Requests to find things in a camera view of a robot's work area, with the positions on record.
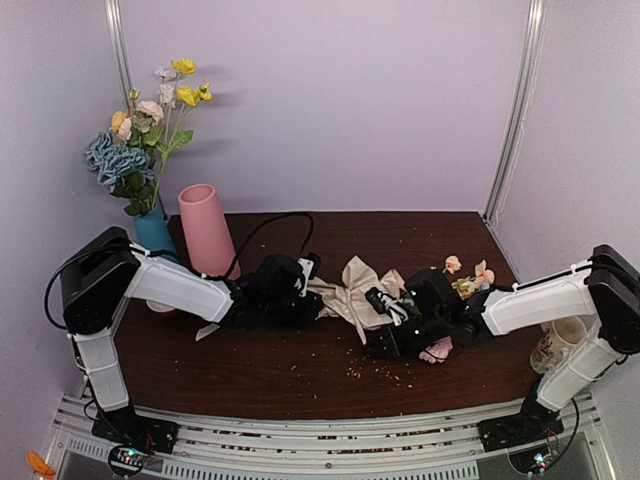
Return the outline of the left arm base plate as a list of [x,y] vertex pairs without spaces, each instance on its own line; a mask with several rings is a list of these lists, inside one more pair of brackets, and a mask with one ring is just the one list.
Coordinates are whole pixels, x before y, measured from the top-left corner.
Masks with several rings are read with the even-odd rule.
[[177,440],[179,425],[172,421],[149,417],[116,422],[99,418],[91,428],[93,436],[134,447],[144,453],[171,454]]

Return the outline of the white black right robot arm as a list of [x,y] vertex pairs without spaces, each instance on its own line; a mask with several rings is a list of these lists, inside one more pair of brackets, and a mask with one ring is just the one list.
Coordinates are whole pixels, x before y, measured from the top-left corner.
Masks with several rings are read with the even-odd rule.
[[414,274],[406,287],[409,304],[376,287],[366,291],[374,311],[392,320],[369,336],[369,355],[418,355],[445,338],[466,345],[564,317],[595,316],[586,337],[532,386],[512,423],[522,441],[535,440],[577,393],[639,352],[639,272],[607,244],[559,273],[490,286],[468,299],[436,269]]

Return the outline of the beige pink wrapping paper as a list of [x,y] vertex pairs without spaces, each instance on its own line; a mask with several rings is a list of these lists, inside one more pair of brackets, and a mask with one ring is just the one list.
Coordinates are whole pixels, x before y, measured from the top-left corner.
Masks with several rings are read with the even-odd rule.
[[404,280],[395,270],[378,276],[373,268],[354,256],[343,269],[340,285],[326,282],[315,276],[310,281],[309,287],[311,292],[322,297],[324,303],[316,320],[323,317],[339,317],[355,327],[361,342],[366,344],[369,331],[378,330],[392,323],[388,316],[375,312],[365,299],[365,293],[370,288],[377,287],[398,298],[404,290]]

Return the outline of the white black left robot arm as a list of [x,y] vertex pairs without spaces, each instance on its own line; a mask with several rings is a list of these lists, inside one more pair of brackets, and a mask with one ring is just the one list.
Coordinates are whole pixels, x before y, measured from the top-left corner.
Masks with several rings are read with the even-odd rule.
[[63,327],[79,353],[98,417],[123,444],[137,442],[147,427],[133,406],[114,342],[131,300],[201,318],[203,338],[216,329],[253,329],[263,324],[303,328],[323,307],[309,289],[319,270],[318,255],[297,259],[274,254],[238,279],[198,273],[132,242],[110,227],[68,259],[57,272]]

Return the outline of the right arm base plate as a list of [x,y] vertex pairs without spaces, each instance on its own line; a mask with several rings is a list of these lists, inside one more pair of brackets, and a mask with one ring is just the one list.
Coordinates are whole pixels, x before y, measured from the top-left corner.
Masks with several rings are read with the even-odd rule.
[[481,421],[479,437],[485,452],[510,449],[561,434],[564,425],[555,414],[518,413]]

